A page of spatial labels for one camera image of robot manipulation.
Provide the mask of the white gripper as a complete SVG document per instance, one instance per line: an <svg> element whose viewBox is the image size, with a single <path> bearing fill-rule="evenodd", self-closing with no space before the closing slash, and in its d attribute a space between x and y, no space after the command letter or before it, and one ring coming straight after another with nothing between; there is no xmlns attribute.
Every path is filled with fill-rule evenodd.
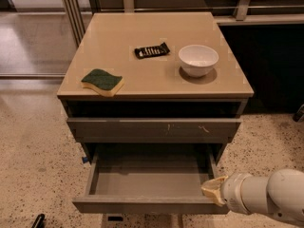
<svg viewBox="0 0 304 228"><path fill-rule="evenodd" d="M215 205L224 204L235 213L250 215L242 200L241 187L244 181L251 177L249 173L235 173L230 177L221 176L212 180L207 180L201 185L202 193Z"/></svg>

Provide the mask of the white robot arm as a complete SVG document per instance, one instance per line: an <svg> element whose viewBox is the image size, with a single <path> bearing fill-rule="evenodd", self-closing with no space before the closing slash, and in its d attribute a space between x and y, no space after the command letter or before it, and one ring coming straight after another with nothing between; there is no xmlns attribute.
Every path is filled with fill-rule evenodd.
<svg viewBox="0 0 304 228"><path fill-rule="evenodd" d="M234 173L206 181L201 190L217 206L232 212L261 214L279 222L304 226L304 173L275 171L269 177Z"/></svg>

